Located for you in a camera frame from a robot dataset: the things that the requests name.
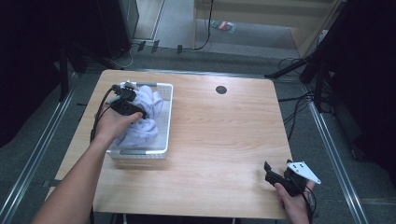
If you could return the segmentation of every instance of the crumpled fabric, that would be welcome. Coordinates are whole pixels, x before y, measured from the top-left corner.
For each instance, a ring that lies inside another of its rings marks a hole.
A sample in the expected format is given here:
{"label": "crumpled fabric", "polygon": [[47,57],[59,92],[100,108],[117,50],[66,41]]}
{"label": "crumpled fabric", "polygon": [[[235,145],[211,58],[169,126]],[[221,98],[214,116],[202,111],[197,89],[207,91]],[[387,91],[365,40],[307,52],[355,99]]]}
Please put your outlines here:
{"label": "crumpled fabric", "polygon": [[140,119],[132,123],[123,136],[114,140],[113,144],[118,147],[146,147],[158,136],[158,128],[155,119],[163,109],[163,98],[151,87],[142,86],[136,92],[133,105],[146,111],[146,119]]}

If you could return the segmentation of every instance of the gray floor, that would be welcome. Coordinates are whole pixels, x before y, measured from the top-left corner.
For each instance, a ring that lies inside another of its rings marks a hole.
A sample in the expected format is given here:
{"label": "gray floor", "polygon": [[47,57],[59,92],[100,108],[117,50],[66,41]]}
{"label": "gray floor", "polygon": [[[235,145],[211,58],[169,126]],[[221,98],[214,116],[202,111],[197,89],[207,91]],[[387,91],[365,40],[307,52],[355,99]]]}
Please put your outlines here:
{"label": "gray floor", "polygon": [[[171,9],[177,9],[175,4],[186,7],[179,10],[182,15],[189,15],[191,1],[166,0],[162,14],[161,24],[156,39],[161,40],[160,46],[175,48],[177,44],[191,46],[191,27],[189,19],[174,21]],[[160,69],[173,71],[193,71],[193,73],[217,73],[223,76],[263,78],[264,74],[271,74],[278,70],[278,63],[283,58],[298,57],[297,50],[292,47],[290,37],[284,28],[269,27],[258,28],[257,25],[238,24],[236,32],[249,32],[253,35],[213,33],[210,49],[200,52],[185,51],[177,55],[172,49],[159,49],[151,54],[150,48],[136,52],[131,51],[133,63],[128,70]],[[282,36],[282,41],[274,42]],[[198,41],[203,41],[205,27],[198,33]],[[118,59],[118,63],[127,64],[131,60],[129,55]],[[84,111],[84,105],[91,97],[93,88],[104,67],[95,62],[90,63],[86,74],[79,74],[78,83],[71,103],[64,117],[49,143],[48,150],[40,163],[35,176],[26,190],[20,206],[18,207],[12,223],[28,223],[43,203],[48,189],[41,187],[44,180],[55,177],[57,169],[62,162],[64,153],[78,126],[78,120]],[[298,74],[291,73],[275,80],[276,93],[279,99],[297,97],[304,93],[304,86],[298,81]],[[25,123],[18,136],[9,144],[0,149],[0,203],[6,201],[7,195],[13,184],[17,181],[24,164],[35,148],[40,134],[43,133],[52,112],[57,106],[59,97],[57,88],[40,106],[32,117]],[[291,114],[295,103],[281,103],[280,109],[285,118]],[[389,183],[387,174],[375,163],[358,162],[352,159],[348,143],[340,130],[339,124],[331,114],[323,114],[327,128],[332,134],[337,152],[345,166],[348,177],[357,191],[363,210],[369,223],[396,223],[393,212],[396,209],[396,189]],[[322,185],[315,188],[318,198],[318,211],[314,223],[354,223],[355,219],[347,204],[346,195],[340,185],[339,177],[335,174],[328,150],[323,144],[317,124],[309,109],[298,114],[295,130],[290,139],[290,150],[295,161],[305,161],[322,180]],[[108,223],[108,214],[97,214],[98,223]],[[276,223],[267,219],[242,219],[243,223]]]}

